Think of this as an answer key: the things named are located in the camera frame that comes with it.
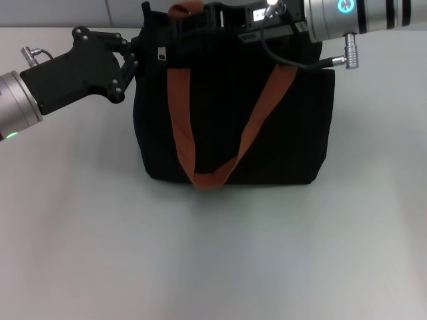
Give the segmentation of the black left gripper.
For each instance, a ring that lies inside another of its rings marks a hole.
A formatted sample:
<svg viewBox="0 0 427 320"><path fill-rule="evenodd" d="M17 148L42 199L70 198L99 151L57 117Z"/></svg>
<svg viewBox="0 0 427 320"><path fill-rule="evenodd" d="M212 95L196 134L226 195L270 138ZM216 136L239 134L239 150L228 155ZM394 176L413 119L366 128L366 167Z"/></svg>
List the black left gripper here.
<svg viewBox="0 0 427 320"><path fill-rule="evenodd" d="M42 115L48 115L90 95L118 104L139 67L134 50L139 36L130 40L120 33L76 27L72 48L20 73ZM123 55L123 64L115 57Z"/></svg>

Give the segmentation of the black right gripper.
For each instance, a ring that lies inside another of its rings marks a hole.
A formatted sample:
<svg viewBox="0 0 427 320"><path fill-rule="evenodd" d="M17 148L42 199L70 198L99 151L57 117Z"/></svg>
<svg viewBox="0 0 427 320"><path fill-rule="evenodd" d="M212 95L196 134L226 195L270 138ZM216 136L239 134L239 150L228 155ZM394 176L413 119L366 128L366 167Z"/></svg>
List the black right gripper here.
<svg viewBox="0 0 427 320"><path fill-rule="evenodd" d="M181 17L173 23L175 34L219 31L243 42L258 42L307 33L303 1L257 1L231 6L208 3L201 13Z"/></svg>

